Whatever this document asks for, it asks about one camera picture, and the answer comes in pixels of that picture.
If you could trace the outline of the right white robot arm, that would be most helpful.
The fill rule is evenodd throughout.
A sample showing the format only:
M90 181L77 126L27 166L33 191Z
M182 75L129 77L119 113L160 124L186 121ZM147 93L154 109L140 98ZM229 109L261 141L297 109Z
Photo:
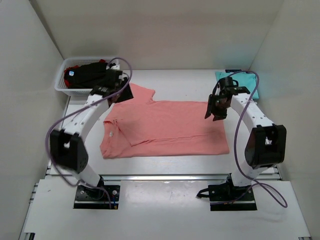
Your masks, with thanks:
M224 120L227 109L232 108L239 115L238 123L244 123L249 131L244 160L240 161L236 155L237 169L225 182L208 187L208 194L217 202L241 197L263 171L284 161L287 130L266 117L252 97L252 93L231 76L219 79L209 95L206 118Z

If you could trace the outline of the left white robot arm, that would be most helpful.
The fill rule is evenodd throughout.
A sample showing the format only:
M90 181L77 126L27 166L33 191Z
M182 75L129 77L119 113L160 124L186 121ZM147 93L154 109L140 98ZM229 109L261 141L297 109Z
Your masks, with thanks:
M133 71L130 70L127 80L118 79L113 88L94 87L81 109L66 115L49 128L45 149L57 172L66 170L86 187L104 190L102 177L88 163L85 140L101 115L129 86L132 76Z

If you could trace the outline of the pink t shirt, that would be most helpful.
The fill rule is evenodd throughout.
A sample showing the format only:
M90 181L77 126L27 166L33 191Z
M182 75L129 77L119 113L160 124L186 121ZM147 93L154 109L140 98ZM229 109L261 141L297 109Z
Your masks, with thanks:
M105 159L224 155L223 121L205 118L203 101L155 101L155 90L130 84L133 99L116 103L103 121Z

